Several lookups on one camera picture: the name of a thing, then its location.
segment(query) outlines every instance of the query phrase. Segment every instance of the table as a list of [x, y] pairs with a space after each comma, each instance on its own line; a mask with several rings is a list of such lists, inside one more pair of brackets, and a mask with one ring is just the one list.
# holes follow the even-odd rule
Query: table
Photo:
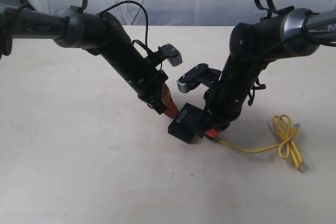
[[[143, 39], [143, 27], [125, 29]], [[151, 48], [169, 42], [182, 52], [182, 65], [163, 65], [179, 108], [204, 105], [205, 87], [181, 94], [176, 80], [197, 63], [222, 69], [231, 30], [150, 27]], [[100, 56], [15, 40], [0, 62], [0, 223], [334, 222], [335, 54], [320, 47], [269, 65], [260, 75], [267, 89], [221, 133], [265, 147], [276, 142], [271, 118], [289, 114], [301, 125], [300, 173], [276, 150], [245, 154], [206, 138], [188, 145]]]

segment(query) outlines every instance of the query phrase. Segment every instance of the white table surface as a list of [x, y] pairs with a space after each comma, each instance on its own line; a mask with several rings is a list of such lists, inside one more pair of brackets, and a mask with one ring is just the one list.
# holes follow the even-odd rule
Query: white table surface
[[[150, 27], [175, 103], [202, 107], [176, 79], [197, 63], [222, 69], [231, 27]], [[143, 27], [126, 27], [143, 40]], [[206, 138], [188, 145], [103, 60], [51, 40], [16, 40], [0, 62], [0, 223], [334, 223], [336, 49], [279, 60], [252, 107], [221, 134], [245, 148], [275, 144], [268, 123], [288, 113], [307, 167], [277, 151], [244, 154]]]

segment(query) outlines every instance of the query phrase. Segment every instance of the yellow cable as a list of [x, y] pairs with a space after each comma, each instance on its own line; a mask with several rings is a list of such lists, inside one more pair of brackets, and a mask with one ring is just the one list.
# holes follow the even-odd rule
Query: yellow cable
[[278, 148], [279, 156], [282, 159], [288, 159], [289, 157], [291, 157], [295, 169], [299, 170], [301, 168], [301, 165], [304, 163], [304, 160], [293, 138], [298, 134], [300, 125], [296, 124], [292, 127], [292, 120], [288, 115], [275, 115], [273, 117], [273, 124], [275, 126], [276, 133], [280, 136], [282, 142], [280, 144], [275, 144], [270, 147], [256, 150], [248, 150], [240, 148], [237, 145], [231, 144], [221, 139], [220, 137], [216, 137], [216, 140], [228, 147], [246, 153], [260, 153], [274, 148]]

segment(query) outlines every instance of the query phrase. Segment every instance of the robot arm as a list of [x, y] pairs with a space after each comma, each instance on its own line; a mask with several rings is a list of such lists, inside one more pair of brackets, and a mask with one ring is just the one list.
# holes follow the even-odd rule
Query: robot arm
[[53, 39], [65, 48], [81, 48], [102, 55], [128, 85], [158, 114], [174, 118], [178, 114], [165, 81], [168, 76], [157, 66], [167, 59], [172, 66], [182, 63], [180, 52], [170, 44], [143, 58], [133, 46], [120, 22], [110, 13], [85, 13], [87, 0], [81, 7], [71, 6], [63, 14], [51, 15], [35, 10], [0, 4], [0, 56], [9, 55], [14, 38]]
[[252, 105], [256, 90], [265, 89], [258, 76], [278, 59], [313, 54], [320, 45], [336, 46], [336, 10], [323, 14], [289, 6], [276, 10], [272, 0], [268, 7], [255, 0], [267, 16], [256, 24], [239, 23], [230, 36], [230, 54], [222, 71], [199, 64], [177, 81], [179, 90], [188, 93], [200, 83], [208, 90], [201, 110], [186, 104], [169, 126], [169, 133], [190, 143], [196, 134], [214, 138], [236, 120], [249, 97]]

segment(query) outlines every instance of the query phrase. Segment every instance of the black box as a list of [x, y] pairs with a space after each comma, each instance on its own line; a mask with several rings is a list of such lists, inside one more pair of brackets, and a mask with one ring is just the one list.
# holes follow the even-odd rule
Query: black box
[[199, 122], [202, 113], [203, 110], [186, 103], [169, 125], [168, 133], [190, 144], [195, 136], [195, 125]]

